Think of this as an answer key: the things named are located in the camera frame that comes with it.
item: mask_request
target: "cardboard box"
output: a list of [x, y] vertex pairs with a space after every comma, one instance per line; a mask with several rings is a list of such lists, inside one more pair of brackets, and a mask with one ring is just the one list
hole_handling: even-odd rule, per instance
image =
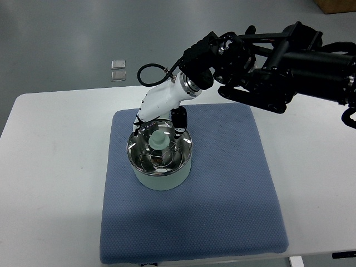
[[356, 11], [356, 0], [314, 0], [325, 14]]

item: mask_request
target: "white table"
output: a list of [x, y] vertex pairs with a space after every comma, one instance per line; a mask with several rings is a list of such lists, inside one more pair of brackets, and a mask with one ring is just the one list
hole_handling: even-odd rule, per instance
[[[184, 105], [229, 102], [217, 88]], [[101, 265], [112, 117], [138, 108], [147, 90], [133, 86], [17, 98], [0, 138], [0, 266]], [[341, 122], [345, 109], [302, 95], [283, 115], [252, 108], [290, 242], [285, 253], [161, 266], [356, 250], [356, 130]]]

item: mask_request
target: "white robot link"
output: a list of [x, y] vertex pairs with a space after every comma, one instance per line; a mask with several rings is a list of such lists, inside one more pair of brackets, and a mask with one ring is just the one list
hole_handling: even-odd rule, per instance
[[187, 113], [180, 106], [183, 100], [192, 100], [201, 94], [197, 87], [184, 73], [179, 72], [176, 77], [167, 80], [150, 89], [142, 100], [139, 112], [133, 123], [134, 135], [137, 135], [143, 123], [152, 121], [160, 116], [167, 116], [171, 112], [171, 119], [175, 128], [175, 139], [178, 139], [187, 128]]

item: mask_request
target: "clear plastic piece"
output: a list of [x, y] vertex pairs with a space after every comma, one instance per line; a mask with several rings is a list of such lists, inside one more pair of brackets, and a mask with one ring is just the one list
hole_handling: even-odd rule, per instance
[[119, 68], [125, 68], [126, 66], [126, 61], [125, 60], [113, 60], [111, 62], [111, 69], [112, 70], [117, 70]]
[[113, 71], [111, 74], [111, 81], [124, 81], [126, 80], [126, 71]]

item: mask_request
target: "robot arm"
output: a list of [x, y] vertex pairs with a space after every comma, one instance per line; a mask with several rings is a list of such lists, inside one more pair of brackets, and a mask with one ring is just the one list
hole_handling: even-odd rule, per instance
[[[154, 84], [140, 79], [141, 71], [151, 65], [143, 66], [137, 74], [141, 84], [157, 86], [143, 100], [133, 131], [137, 132], [143, 122], [178, 108], [182, 100], [195, 98], [201, 90], [210, 88], [214, 79], [223, 84], [218, 90], [222, 97], [275, 113], [284, 113], [297, 93], [348, 104], [342, 121], [356, 128], [350, 118], [356, 112], [356, 44], [322, 46], [322, 33], [300, 22], [282, 33], [255, 31], [250, 26], [240, 36], [233, 32], [220, 37], [209, 33], [188, 48], [171, 70], [165, 69], [166, 76]], [[273, 49], [259, 47], [258, 43], [270, 43]], [[256, 68], [255, 55], [266, 57], [262, 68]], [[181, 72], [174, 78], [176, 67]]]

